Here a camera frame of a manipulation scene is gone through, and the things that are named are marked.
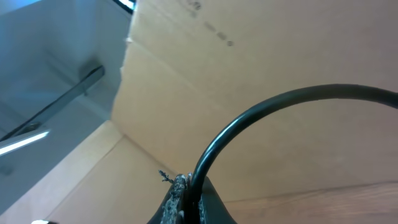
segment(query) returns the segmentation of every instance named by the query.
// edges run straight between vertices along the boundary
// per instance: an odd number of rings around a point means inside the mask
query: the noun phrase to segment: black cable
[[[191,205],[199,202],[203,182],[217,155],[235,136],[252,125],[252,123],[288,106],[334,98],[373,101],[398,109],[398,93],[370,86],[350,84],[311,86],[288,91],[264,100],[235,118],[206,148],[192,175],[188,202]]]

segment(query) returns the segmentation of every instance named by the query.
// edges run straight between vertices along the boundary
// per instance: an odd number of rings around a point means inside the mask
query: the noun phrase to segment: cardboard box
[[[158,168],[192,172],[230,121],[279,93],[327,83],[398,91],[396,6],[139,1],[112,116],[123,140],[49,217],[145,222],[167,190]],[[225,202],[397,180],[397,134],[396,110],[383,105],[303,103],[242,132],[208,175]],[[73,219],[77,207],[86,210]]]

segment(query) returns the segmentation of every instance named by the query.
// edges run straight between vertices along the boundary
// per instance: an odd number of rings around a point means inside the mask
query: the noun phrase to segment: black object
[[[173,208],[174,214],[180,216],[173,220],[158,217],[171,209],[165,206],[165,203],[175,196],[173,189],[175,189],[177,178],[181,175],[177,176],[170,188],[171,190],[169,190],[162,205],[149,223],[160,223],[160,220],[163,223],[236,223],[225,209],[210,180],[206,177],[217,155],[241,131],[275,111],[298,103],[334,98],[373,101],[398,108],[398,93],[370,86],[350,84],[311,86],[292,90],[260,102],[229,123],[201,155],[192,179],[188,176],[186,186],[179,195],[179,201]]]

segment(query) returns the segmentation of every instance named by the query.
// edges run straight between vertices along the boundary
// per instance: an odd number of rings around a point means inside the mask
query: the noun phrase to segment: cardboard flap
[[[327,83],[398,91],[394,1],[140,1],[113,121],[158,161],[193,171],[234,117]],[[398,114],[325,100],[236,137],[210,179],[224,201],[396,180]]]

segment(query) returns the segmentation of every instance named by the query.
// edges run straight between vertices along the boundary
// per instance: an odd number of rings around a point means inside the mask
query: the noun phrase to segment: metal bar
[[[69,104],[76,97],[83,94],[89,87],[96,83],[102,76],[104,76],[104,67],[99,66],[93,69],[85,78],[83,78],[74,87],[56,99],[54,102],[47,105],[31,119],[28,119],[25,123],[12,130],[0,139],[0,141],[7,140],[11,137],[18,136],[20,134],[28,133],[29,131],[36,130],[47,122],[53,115],[61,111],[67,104]]]
[[[21,134],[0,142],[0,156],[27,146],[35,141],[45,138],[49,129],[40,128],[29,133]]]

